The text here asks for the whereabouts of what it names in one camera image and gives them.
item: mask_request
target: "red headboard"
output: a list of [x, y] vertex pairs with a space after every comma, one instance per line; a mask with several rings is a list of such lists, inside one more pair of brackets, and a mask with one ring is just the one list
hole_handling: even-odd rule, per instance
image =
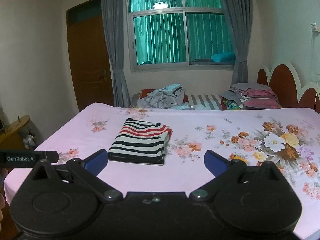
[[320, 101], [316, 96], [317, 85], [308, 83], [301, 88], [298, 74], [291, 64], [280, 64], [271, 73], [268, 69], [260, 69], [257, 82], [268, 85], [273, 90], [278, 96], [282, 108], [307, 107], [314, 109], [316, 99], [316, 112], [320, 112]]

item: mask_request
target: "pink bedsheet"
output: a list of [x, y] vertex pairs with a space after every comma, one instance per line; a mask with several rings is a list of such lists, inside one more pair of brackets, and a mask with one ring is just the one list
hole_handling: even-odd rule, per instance
[[[311, 109], [146, 111], [95, 103], [37, 150], [58, 151], [59, 163], [86, 158], [99, 149], [108, 150], [128, 117], [166, 124], [173, 133], [164, 166], [108, 162], [98, 177], [124, 195], [128, 191], [185, 191], [189, 195], [214, 178], [204, 166], [209, 149], [248, 165], [267, 159], [277, 164], [302, 202], [294, 232], [302, 239], [320, 233], [320, 116]], [[8, 203], [29, 172], [15, 169], [8, 175], [4, 182]]]

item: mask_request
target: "window sill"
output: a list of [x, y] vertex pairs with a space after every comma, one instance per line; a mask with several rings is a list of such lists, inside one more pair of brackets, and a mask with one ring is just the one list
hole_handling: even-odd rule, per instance
[[162, 63], [136, 65], [131, 69], [131, 73], [139, 72], [159, 72], [175, 70], [233, 70], [234, 65], [224, 62], [186, 62], [182, 63]]

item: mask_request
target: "white wall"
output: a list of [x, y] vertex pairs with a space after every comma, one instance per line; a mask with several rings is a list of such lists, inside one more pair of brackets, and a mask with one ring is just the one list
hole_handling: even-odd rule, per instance
[[317, 82], [320, 70], [320, 36], [311, 23], [320, 26], [320, 0], [257, 0], [262, 27], [264, 64], [290, 62], [301, 80]]
[[0, 0], [0, 104], [29, 114], [42, 142], [73, 117], [62, 65], [61, 0]]
[[[69, 91], [73, 95], [73, 108], [76, 113], [77, 105], [72, 87], [72, 78], [68, 59], [68, 44], [66, 30], [66, 10], [88, 0], [63, 0], [62, 2], [62, 23], [63, 23], [63, 49], [64, 65], [68, 75]], [[260, 17], [258, 7], [253, 0], [253, 26], [252, 38], [248, 56], [249, 80], [256, 81], [260, 69], [263, 49], [261, 42]], [[230, 70], [186, 70], [186, 71], [160, 71], [131, 73], [129, 61], [128, 33], [126, 27], [126, 8], [124, 8], [124, 75], [126, 77], [130, 97], [139, 93], [141, 89], [160, 88], [173, 83], [181, 83], [188, 93], [220, 93], [228, 90], [231, 84], [232, 71]]]

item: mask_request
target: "purple flower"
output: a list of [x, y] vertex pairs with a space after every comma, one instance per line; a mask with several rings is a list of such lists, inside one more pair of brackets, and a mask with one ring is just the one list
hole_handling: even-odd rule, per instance
[[306, 158], [308, 161], [313, 160], [311, 156], [314, 155], [314, 153], [311, 151], [310, 147], [303, 144], [297, 147], [297, 152], [302, 158]]

